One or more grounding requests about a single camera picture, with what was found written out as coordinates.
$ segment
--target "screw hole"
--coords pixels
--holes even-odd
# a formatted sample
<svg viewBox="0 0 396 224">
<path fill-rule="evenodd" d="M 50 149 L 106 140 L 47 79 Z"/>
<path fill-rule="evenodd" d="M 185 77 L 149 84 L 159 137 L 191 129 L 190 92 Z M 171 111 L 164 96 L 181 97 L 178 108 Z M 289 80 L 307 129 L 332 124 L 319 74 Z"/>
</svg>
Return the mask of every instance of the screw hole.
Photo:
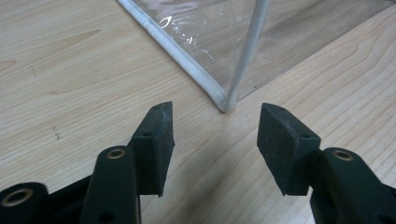
<svg viewBox="0 0 396 224">
<path fill-rule="evenodd" d="M 25 202 L 33 195 L 32 189 L 17 189 L 9 193 L 1 202 L 4 207 L 12 207 Z"/>
<path fill-rule="evenodd" d="M 352 161 L 353 160 L 353 157 L 349 153 L 344 152 L 344 151 L 339 151 L 339 150 L 334 151 L 333 155 L 336 158 L 343 160 L 343 161 Z"/>
<path fill-rule="evenodd" d="M 396 223 L 396 221 L 388 214 L 378 213 L 378 214 L 376 214 L 376 218 L 381 223 L 386 223 L 386 224 L 395 224 Z"/>
<path fill-rule="evenodd" d="M 116 218 L 116 216 L 114 216 L 112 212 L 104 212 L 99 216 L 98 221 L 100 223 L 109 223 L 113 221 L 114 218 Z"/>
<path fill-rule="evenodd" d="M 125 150 L 124 149 L 113 149 L 107 153 L 107 157 L 109 159 L 118 159 L 125 155 Z"/>
</svg>

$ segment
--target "wood grain surface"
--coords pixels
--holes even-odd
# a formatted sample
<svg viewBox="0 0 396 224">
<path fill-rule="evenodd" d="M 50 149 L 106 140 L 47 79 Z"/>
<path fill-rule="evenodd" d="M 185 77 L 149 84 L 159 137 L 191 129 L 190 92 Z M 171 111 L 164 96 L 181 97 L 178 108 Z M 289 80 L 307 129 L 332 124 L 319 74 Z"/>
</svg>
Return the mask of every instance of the wood grain surface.
<svg viewBox="0 0 396 224">
<path fill-rule="evenodd" d="M 262 102 L 396 187 L 396 7 L 221 114 L 115 1 L 0 5 L 0 189 L 38 181 L 53 192 L 89 175 L 165 101 L 176 146 L 163 197 L 141 198 L 143 223 L 314 222 L 309 197 L 282 196 L 256 147 Z"/>
</svg>

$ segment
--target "wooden table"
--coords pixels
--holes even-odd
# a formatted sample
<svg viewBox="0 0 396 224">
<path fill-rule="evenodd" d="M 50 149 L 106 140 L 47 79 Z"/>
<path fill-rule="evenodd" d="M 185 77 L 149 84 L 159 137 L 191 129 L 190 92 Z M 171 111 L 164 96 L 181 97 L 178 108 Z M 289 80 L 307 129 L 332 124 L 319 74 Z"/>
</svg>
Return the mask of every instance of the wooden table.
<svg viewBox="0 0 396 224">
<path fill-rule="evenodd" d="M 176 146 L 163 198 L 142 197 L 144 223 L 314 222 L 309 197 L 283 197 L 256 147 L 262 102 L 396 187 L 396 7 L 228 114 L 115 1 L 1 1 L 0 30 L 0 189 L 37 181 L 53 192 L 89 175 L 165 101 Z"/>
</svg>

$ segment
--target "light wood tabletop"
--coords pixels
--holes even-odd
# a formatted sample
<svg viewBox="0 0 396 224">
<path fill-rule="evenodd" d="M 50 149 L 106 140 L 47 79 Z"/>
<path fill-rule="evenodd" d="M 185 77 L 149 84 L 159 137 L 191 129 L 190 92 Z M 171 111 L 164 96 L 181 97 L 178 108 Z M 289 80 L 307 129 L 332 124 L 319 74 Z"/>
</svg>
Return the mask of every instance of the light wood tabletop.
<svg viewBox="0 0 396 224">
<path fill-rule="evenodd" d="M 163 197 L 141 197 L 143 223 L 314 223 L 310 193 L 282 196 L 256 146 L 264 102 L 396 187 L 396 6 L 227 114 L 116 1 L 1 1 L 0 31 L 0 189 L 90 175 L 166 101 L 176 146 Z"/>
</svg>

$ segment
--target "transparent plastic sheet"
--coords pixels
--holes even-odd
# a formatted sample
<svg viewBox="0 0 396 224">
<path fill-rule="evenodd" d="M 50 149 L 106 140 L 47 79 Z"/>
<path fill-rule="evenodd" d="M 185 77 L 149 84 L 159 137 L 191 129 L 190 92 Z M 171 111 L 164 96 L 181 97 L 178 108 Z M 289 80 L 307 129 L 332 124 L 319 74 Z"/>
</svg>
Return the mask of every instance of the transparent plastic sheet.
<svg viewBox="0 0 396 224">
<path fill-rule="evenodd" d="M 118 1 L 224 112 L 392 5 L 387 0 Z"/>
</svg>

